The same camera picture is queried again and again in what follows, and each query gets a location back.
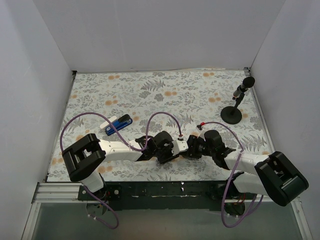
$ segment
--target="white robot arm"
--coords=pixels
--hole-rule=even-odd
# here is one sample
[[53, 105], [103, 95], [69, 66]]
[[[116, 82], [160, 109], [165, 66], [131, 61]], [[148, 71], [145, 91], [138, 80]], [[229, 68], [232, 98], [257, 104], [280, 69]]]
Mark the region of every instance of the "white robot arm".
[[[148, 148], [145, 151], [135, 151], [132, 150], [130, 147], [126, 146], [123, 142], [97, 139], [95, 134], [88, 134], [84, 138], [74, 143], [71, 147], [68, 147], [65, 151], [63, 151], [63, 159], [65, 161], [69, 174], [72, 174], [72, 172], [77, 172], [76, 166], [80, 165], [81, 161], [83, 163], [83, 161], [86, 161], [86, 159], [91, 156], [87, 154], [88, 150], [92, 148], [92, 146], [88, 144], [91, 141], [95, 144], [98, 144], [94, 149], [102, 151], [101, 153], [105, 156], [105, 158], [102, 161], [100, 159], [98, 160], [99, 164], [105, 161], [147, 161], [153, 156], [157, 156], [159, 161], [165, 163], [167, 161], [177, 158], [180, 153], [188, 150], [188, 145], [185, 140], [173, 140], [171, 136], [165, 131], [160, 132], [155, 137], [150, 137], [148, 139]], [[143, 137], [131, 140], [129, 142], [130, 146], [135, 147], [137, 149], [142, 149], [144, 144], [145, 139]], [[165, 149], [166, 147], [169, 147], [168, 150], [161, 152], [161, 150]], [[77, 181], [85, 185], [92, 193], [104, 187], [104, 180], [99, 175], [97, 168], [98, 165], [96, 165], [96, 168], [93, 170], [92, 173], [90, 173], [89, 171], [81, 171], [79, 172], [80, 174], [78, 174], [77, 176]]]
[[[130, 149], [122, 142], [97, 139], [88, 134], [66, 148], [63, 159], [72, 182], [81, 182], [91, 192], [104, 187], [104, 180], [97, 168], [103, 161], [147, 161], [152, 157], [163, 164], [179, 155], [199, 159], [210, 156], [221, 168], [231, 170], [239, 152], [226, 147], [216, 130], [203, 131], [199, 137], [190, 135], [187, 141], [182, 138], [173, 140], [166, 131], [154, 137], [141, 137], [129, 145], [144, 151]], [[281, 152], [270, 155], [242, 153], [237, 172], [231, 181], [238, 193], [268, 195], [275, 203], [285, 206], [309, 187], [308, 181]]]

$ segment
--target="white panel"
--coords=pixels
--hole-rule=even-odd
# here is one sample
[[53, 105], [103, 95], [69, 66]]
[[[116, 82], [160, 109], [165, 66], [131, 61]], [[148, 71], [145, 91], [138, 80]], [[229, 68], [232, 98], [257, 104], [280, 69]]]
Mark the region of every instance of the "white panel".
[[80, 72], [251, 66], [285, 0], [33, 0]]
[[0, 0], [0, 239], [20, 239], [71, 71], [32, 0]]
[[319, 12], [320, 1], [287, 0], [252, 66], [275, 148], [309, 181], [301, 199], [314, 239], [320, 238]]

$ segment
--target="floral tablecloth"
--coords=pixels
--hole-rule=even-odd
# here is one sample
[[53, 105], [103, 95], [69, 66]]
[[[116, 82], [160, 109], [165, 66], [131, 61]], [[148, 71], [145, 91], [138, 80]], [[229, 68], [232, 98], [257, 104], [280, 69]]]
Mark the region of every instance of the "floral tablecloth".
[[[77, 74], [63, 125], [83, 112], [97, 112], [108, 118], [129, 114], [133, 123], [120, 133], [125, 139], [132, 140], [145, 135], [151, 114], [165, 111], [177, 117], [187, 140], [189, 134], [198, 134], [196, 125], [199, 123], [223, 122], [220, 112], [224, 107], [234, 105], [232, 94], [245, 77], [240, 70]], [[231, 129], [236, 132], [247, 152], [267, 154], [267, 138], [250, 91], [246, 92], [239, 109], [242, 111], [242, 121], [230, 125]], [[88, 133], [95, 133], [100, 139], [118, 141], [116, 134], [107, 136], [100, 130], [102, 122], [104, 120], [95, 115], [76, 119], [65, 132], [63, 146], [70, 146]], [[231, 133], [222, 126], [211, 127], [220, 132], [226, 146], [239, 148]], [[173, 138], [178, 136], [175, 122], [167, 115], [157, 115], [150, 124], [149, 132], [155, 135], [163, 130]], [[181, 156], [163, 165], [156, 158], [140, 162], [106, 161], [98, 167], [98, 172], [106, 181], [225, 180], [230, 174], [230, 171], [216, 166], [210, 157], [191, 160]], [[47, 182], [69, 181], [57, 142]]]

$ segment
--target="orange flower pattern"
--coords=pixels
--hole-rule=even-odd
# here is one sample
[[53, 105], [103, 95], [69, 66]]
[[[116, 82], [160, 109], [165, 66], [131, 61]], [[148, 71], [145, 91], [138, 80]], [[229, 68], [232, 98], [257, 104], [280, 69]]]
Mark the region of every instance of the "orange flower pattern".
[[[187, 139], [190, 134], [199, 134], [197, 124], [222, 121], [221, 109], [235, 104], [232, 93], [244, 78], [243, 71], [227, 70], [77, 74], [63, 124], [82, 112], [97, 112], [109, 118], [129, 114], [133, 123], [120, 133], [125, 139], [134, 140], [145, 135], [151, 114], [165, 111], [178, 118]], [[269, 154], [271, 150], [266, 142], [262, 121], [254, 110], [251, 92], [247, 93], [245, 104], [243, 102], [240, 105], [242, 120], [230, 127], [244, 144], [247, 153]], [[99, 125], [103, 121], [89, 115], [76, 119], [64, 133], [63, 146], [67, 148], [88, 133], [96, 134], [99, 139], [118, 141], [116, 134], [107, 136], [100, 131]], [[234, 137], [221, 126], [212, 124], [207, 127], [217, 129], [226, 146], [239, 148]], [[176, 138], [176, 123], [168, 116], [157, 115], [150, 123], [149, 132], [154, 136], [161, 131], [167, 131]], [[225, 180], [229, 176], [210, 157], [194, 161], [180, 156], [163, 165], [159, 165], [155, 157], [139, 162], [106, 159], [96, 170], [106, 181]], [[59, 143], [53, 152], [47, 180], [70, 181]]]

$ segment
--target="white object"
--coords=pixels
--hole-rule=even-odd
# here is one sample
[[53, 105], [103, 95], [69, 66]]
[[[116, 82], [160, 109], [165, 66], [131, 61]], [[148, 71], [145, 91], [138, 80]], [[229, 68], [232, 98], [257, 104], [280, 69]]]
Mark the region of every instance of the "white object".
[[[240, 153], [240, 150], [233, 151], [224, 158], [224, 161], [230, 170], [234, 168], [239, 153]], [[241, 159], [236, 169], [249, 174], [257, 175], [255, 165], [257, 165], [257, 163], [263, 162], [268, 158], [269, 158], [269, 155], [255, 155], [255, 154], [249, 154], [249, 153], [242, 153]]]
[[[117, 116], [112, 116], [112, 117], [108, 118], [108, 120], [109, 120], [111, 123], [114, 123], [115, 121], [118, 120], [118, 118], [117, 118]], [[109, 127], [109, 125], [110, 125], [110, 124], [109, 124], [107, 121], [105, 121], [104, 123], [102, 123], [102, 124], [100, 125], [100, 129], [101, 129], [101, 130], [105, 130], [107, 127]]]
[[238, 176], [234, 181], [239, 193], [252, 193], [267, 196], [267, 191], [257, 175], [245, 172]]
[[[135, 162], [142, 155], [140, 151], [129, 149], [129, 147], [121, 141], [106, 141], [100, 139], [99, 144], [101, 149], [105, 151], [104, 162], [117, 160], [129, 160]], [[129, 144], [137, 149], [141, 149], [140, 145], [135, 140], [130, 141]], [[92, 193], [104, 187], [104, 181], [97, 170], [91, 173], [87, 178], [83, 179], [81, 183]]]
[[185, 152], [188, 150], [188, 144], [185, 140], [174, 140], [173, 142], [173, 148], [171, 150], [173, 156]]
[[[234, 168], [239, 153], [240, 150], [233, 151], [224, 158], [229, 169]], [[269, 155], [241, 154], [236, 170], [242, 171], [244, 174], [241, 174], [233, 181], [233, 184], [240, 193], [268, 195], [255, 169], [257, 163], [263, 162], [268, 157]]]

